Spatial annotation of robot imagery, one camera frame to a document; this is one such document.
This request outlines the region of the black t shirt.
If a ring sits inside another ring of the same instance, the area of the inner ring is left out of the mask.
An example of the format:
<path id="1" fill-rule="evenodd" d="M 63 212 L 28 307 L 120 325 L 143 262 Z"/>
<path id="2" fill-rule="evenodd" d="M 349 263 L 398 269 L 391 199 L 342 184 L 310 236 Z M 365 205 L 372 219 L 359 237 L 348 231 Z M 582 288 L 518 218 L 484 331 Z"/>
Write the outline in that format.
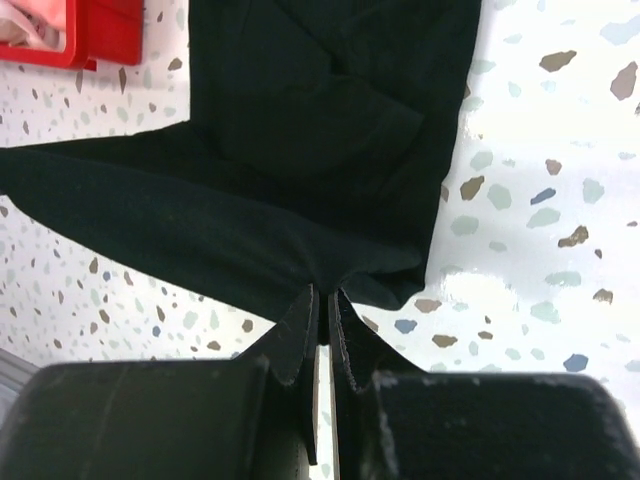
<path id="1" fill-rule="evenodd" d="M 22 212 L 270 320 L 308 286 L 397 310 L 425 270 L 477 1 L 194 1 L 190 117 L 8 148 Z"/>

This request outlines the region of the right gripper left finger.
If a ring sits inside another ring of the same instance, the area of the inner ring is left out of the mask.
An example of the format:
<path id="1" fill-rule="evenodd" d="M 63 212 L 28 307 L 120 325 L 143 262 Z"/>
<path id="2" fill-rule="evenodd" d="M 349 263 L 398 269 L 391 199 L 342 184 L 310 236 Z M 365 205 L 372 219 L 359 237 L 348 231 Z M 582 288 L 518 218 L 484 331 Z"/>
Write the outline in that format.
<path id="1" fill-rule="evenodd" d="M 310 284 L 285 315 L 236 358 L 238 361 L 263 358 L 269 362 L 272 377 L 291 404 L 289 410 L 309 465 L 317 463 L 319 323 L 320 294 Z"/>

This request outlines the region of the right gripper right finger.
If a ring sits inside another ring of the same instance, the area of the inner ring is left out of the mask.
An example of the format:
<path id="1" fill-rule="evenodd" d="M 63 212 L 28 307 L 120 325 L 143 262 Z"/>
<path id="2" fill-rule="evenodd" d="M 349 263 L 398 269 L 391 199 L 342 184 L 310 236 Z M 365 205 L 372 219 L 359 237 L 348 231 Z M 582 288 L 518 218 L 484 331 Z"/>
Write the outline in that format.
<path id="1" fill-rule="evenodd" d="M 344 291 L 328 301 L 335 427 L 341 479 L 426 479 L 419 422 L 427 376 L 381 339 Z"/>

